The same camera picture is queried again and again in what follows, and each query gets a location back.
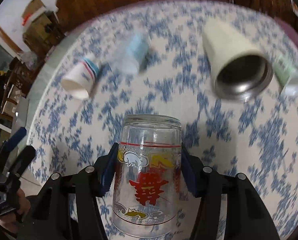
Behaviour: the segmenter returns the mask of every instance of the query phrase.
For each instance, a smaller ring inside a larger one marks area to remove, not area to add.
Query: blue floral tablecloth
[[[182,123],[182,140],[192,155],[219,173],[245,173],[264,201],[281,238],[298,224],[298,96],[269,87],[248,103],[217,99],[201,33],[209,17],[228,22],[272,61],[281,52],[298,67],[298,50],[273,19],[247,8],[204,0],[153,1],[96,19],[81,34],[55,71],[40,101],[27,144],[37,156],[30,169],[43,184],[55,171],[73,174],[119,142],[127,114],[163,114]],[[95,95],[79,101],[67,95],[61,78],[87,53],[110,60],[119,41],[140,31],[149,36],[147,70],[122,76],[105,65]],[[98,199],[109,239],[131,238],[112,223],[113,187]],[[218,239],[225,230],[225,196]],[[175,228],[162,239],[188,239],[199,199],[182,183]],[[72,215],[76,207],[72,202]]]

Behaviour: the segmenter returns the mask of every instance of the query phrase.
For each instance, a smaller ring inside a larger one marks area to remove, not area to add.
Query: screw
[[[95,170],[95,168],[94,168],[93,166],[88,166],[88,167],[85,169],[85,171],[86,171],[87,173],[92,173],[94,170]]]
[[[212,172],[212,168],[210,168],[209,166],[205,166],[202,170],[203,170],[205,173],[211,173],[211,172]]]
[[[59,177],[60,177],[59,173],[54,173],[54,174],[51,175],[51,178],[52,178],[53,180],[56,180],[56,179],[58,179]]]
[[[244,179],[246,179],[246,175],[243,173],[239,173],[238,178],[244,180]]]

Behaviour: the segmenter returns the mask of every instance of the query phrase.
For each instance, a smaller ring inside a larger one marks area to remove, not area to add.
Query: paper cup
[[[90,57],[85,57],[62,78],[61,85],[74,98],[87,99],[98,74],[99,67],[90,60]]]
[[[147,38],[141,33],[135,33],[119,44],[110,67],[121,73],[137,74],[148,49]]]
[[[235,28],[210,18],[202,38],[212,85],[220,98],[247,101],[268,86],[271,65],[260,48]]]

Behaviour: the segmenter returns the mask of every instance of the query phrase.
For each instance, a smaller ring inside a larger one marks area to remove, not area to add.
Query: cardboard box
[[[41,7],[45,7],[41,0],[31,0],[31,2],[27,5],[25,11],[23,12],[22,18],[25,18],[28,14],[33,14]]]
[[[51,21],[43,13],[31,23],[28,30],[32,29],[33,33],[36,33],[38,37],[40,37],[43,41],[45,41],[50,36],[50,33],[46,33],[45,26],[51,25],[51,24],[52,24]]]

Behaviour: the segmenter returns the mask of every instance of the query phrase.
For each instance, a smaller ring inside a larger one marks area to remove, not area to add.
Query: person's hand
[[[19,196],[19,204],[20,208],[16,211],[19,215],[23,215],[24,218],[30,209],[30,202],[26,199],[25,193],[22,189],[17,191],[17,195]],[[10,213],[5,216],[0,217],[0,225],[11,233],[16,234],[18,232],[18,226],[16,225],[16,214]]]

